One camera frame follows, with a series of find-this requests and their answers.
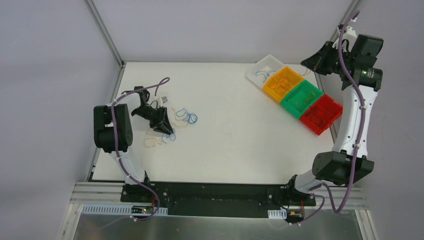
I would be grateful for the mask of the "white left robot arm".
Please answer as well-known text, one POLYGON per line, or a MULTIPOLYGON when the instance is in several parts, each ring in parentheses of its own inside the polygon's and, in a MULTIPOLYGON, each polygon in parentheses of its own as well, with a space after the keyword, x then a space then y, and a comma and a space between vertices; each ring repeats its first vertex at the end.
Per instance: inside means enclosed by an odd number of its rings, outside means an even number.
POLYGON ((149 103, 150 92, 143 86, 124 91, 108 105, 97 105, 93 109, 93 137, 97 148, 115 160, 124 175, 127 185, 135 186, 133 195, 140 202, 152 198, 153 189, 146 170, 132 149, 134 133, 131 118, 141 117, 148 121, 149 128, 157 133, 172 135, 175 131, 168 117, 168 109, 161 104, 149 103))

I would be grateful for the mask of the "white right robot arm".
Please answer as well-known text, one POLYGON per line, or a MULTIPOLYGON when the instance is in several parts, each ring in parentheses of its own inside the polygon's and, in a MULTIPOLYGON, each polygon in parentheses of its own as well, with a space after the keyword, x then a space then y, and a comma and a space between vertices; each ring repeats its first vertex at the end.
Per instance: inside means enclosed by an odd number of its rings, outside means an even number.
POLYGON ((309 171, 295 174, 289 180, 283 189, 288 204, 307 200, 311 197, 310 190, 325 182, 345 185, 348 196, 353 185, 374 170, 375 163, 368 159, 367 134, 383 80, 382 70, 374 67, 383 45, 380 37, 359 34, 353 45, 345 38, 327 41, 301 62, 314 73, 339 75, 343 106, 332 150, 318 153, 309 171))

